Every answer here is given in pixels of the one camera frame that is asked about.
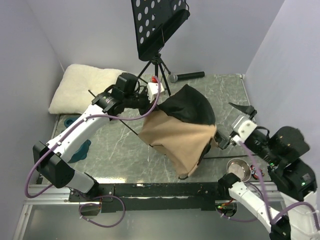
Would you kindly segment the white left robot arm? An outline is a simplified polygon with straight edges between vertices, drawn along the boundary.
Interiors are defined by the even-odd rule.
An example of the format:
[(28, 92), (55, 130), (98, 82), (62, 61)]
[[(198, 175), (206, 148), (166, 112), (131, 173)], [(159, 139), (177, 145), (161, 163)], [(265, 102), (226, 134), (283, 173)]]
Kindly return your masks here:
[(47, 143), (33, 146), (34, 167), (53, 186), (78, 190), (87, 201), (99, 195), (99, 183), (85, 172), (79, 172), (69, 164), (76, 151), (98, 129), (111, 119), (124, 120), (119, 115), (125, 109), (138, 109), (138, 119), (148, 116), (157, 106), (164, 91), (157, 76), (140, 86), (137, 76), (123, 72), (114, 84), (96, 94), (84, 113), (66, 130)]

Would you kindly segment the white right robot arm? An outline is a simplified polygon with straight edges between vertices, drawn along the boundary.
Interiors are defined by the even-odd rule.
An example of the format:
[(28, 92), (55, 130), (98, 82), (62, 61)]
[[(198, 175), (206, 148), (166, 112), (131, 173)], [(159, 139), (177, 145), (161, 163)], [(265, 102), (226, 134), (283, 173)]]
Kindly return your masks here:
[(317, 179), (312, 168), (301, 160), (310, 150), (299, 129), (281, 127), (273, 136), (264, 134), (263, 126), (254, 121), (257, 114), (252, 105), (232, 107), (242, 114), (232, 124), (228, 138), (220, 137), (222, 148), (241, 146), (256, 163), (253, 154), (267, 164), (268, 175), (283, 198), (285, 208), (277, 211), (270, 207), (262, 173), (258, 170), (262, 197), (249, 190), (234, 173), (227, 173), (218, 180), (218, 193), (223, 199), (241, 203), (267, 230), (271, 240), (318, 240), (320, 220), (317, 210)]

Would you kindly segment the tan pet tent fabric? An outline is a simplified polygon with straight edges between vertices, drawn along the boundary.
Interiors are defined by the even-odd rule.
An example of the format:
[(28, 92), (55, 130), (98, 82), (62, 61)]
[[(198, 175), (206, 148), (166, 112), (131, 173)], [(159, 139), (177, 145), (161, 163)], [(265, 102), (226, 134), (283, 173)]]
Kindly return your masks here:
[(216, 145), (216, 117), (208, 99), (184, 85), (145, 117), (139, 138), (172, 162), (179, 179), (190, 177)]

